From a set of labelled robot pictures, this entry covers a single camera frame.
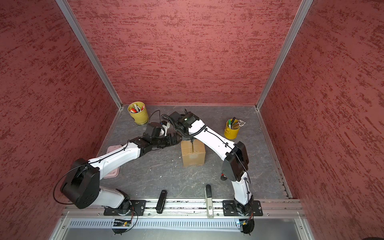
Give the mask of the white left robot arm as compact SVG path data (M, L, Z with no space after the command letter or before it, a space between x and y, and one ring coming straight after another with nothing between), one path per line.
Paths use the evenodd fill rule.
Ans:
M100 181L120 166L145 154L175 146L182 141L177 133L168 133L168 128L159 123L150 123L141 137L128 140L120 148L103 156L76 160L60 187L60 191L78 209L103 206L113 209L118 215L131 212L130 197L121 190L101 187Z

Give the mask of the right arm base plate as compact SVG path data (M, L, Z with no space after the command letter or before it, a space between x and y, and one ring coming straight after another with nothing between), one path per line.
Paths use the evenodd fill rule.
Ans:
M264 215L261 202L255 200L251 200L246 205L242 205L235 200L224 200L223 212L226 217L250 217L251 213L253 213L254 217L262 217Z

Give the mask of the brown cardboard express box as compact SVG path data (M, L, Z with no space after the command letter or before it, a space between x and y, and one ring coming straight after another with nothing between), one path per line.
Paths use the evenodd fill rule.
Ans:
M202 166L205 164L205 144L197 139L181 141L183 166Z

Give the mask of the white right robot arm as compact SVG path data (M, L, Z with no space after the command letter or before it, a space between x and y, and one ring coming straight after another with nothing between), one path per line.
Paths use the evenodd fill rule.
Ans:
M251 216L253 195L246 146L220 136L192 112L186 111L183 115L173 112L171 115L163 114L161 118L169 122L183 138L199 140L220 157L223 161L222 175L232 182L237 212L241 216Z

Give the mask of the red black utility knife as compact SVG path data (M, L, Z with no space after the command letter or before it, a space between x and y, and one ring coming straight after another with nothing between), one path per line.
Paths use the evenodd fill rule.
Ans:
M222 181L226 181L227 179L228 179L228 178L227 178L224 174L221 175L221 180L222 180Z

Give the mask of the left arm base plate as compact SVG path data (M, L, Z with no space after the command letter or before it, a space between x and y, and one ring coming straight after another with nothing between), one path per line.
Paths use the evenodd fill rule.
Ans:
M104 207L104 216L117 216L127 218L132 215L142 216L146 208L146 200L124 200L120 207Z

